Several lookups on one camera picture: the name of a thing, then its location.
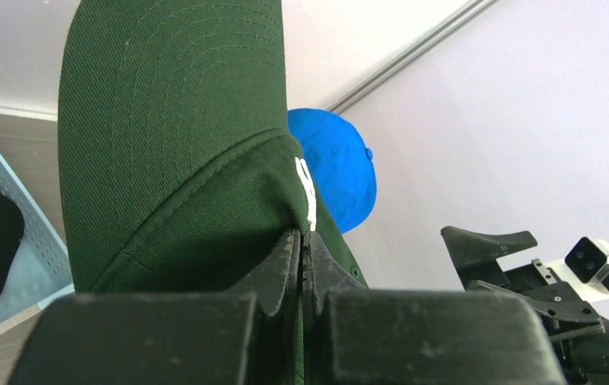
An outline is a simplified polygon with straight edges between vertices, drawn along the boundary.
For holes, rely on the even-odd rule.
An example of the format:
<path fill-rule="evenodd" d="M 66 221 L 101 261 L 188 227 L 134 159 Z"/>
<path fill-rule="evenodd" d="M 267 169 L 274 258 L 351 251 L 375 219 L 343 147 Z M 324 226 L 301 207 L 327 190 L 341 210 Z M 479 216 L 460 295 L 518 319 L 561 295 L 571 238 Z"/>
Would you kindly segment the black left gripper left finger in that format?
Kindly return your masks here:
<path fill-rule="evenodd" d="M 12 384 L 292 384 L 301 236 L 228 290 L 75 294 L 42 313 Z"/>

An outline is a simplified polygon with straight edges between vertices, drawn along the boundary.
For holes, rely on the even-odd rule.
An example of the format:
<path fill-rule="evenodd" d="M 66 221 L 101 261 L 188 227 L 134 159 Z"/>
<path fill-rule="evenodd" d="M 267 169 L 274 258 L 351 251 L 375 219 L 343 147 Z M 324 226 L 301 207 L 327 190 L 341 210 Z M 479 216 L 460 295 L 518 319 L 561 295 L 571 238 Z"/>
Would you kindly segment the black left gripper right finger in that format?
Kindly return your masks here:
<path fill-rule="evenodd" d="M 540 319 L 512 294 L 369 290 L 302 240 L 308 384 L 563 384 Z"/>

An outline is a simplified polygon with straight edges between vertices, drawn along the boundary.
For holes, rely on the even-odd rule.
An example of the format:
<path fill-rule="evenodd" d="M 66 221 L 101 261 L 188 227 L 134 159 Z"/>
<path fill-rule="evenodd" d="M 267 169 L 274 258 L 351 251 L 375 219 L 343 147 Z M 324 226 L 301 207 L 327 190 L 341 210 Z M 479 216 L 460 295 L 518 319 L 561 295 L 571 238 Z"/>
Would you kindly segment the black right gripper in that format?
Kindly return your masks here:
<path fill-rule="evenodd" d="M 501 269 L 499 258 L 538 245 L 531 232 L 493 235 L 446 226 L 441 236 L 466 290 L 515 293 L 534 308 L 569 384 L 609 384 L 609 319 L 538 259 Z"/>

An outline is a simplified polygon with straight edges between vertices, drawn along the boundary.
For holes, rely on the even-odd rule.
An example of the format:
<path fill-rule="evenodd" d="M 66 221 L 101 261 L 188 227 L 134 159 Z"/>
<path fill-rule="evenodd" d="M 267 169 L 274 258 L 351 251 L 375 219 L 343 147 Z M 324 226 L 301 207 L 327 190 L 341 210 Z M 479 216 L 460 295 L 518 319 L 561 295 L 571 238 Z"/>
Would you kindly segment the blue bucket hat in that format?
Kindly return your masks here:
<path fill-rule="evenodd" d="M 324 204 L 342 233 L 361 225 L 376 204 L 373 151 L 355 126 L 333 112 L 301 107 L 287 113 Z"/>

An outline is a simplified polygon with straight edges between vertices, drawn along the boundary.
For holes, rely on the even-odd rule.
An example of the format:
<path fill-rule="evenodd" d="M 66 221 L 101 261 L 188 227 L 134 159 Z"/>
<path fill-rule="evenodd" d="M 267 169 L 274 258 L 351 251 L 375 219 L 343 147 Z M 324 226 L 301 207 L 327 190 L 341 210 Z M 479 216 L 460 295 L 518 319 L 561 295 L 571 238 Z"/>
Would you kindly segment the dark green bucket hat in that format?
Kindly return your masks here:
<path fill-rule="evenodd" d="M 82 1 L 59 84 L 76 294 L 223 292 L 301 236 L 367 283 L 290 133 L 278 1 Z"/>

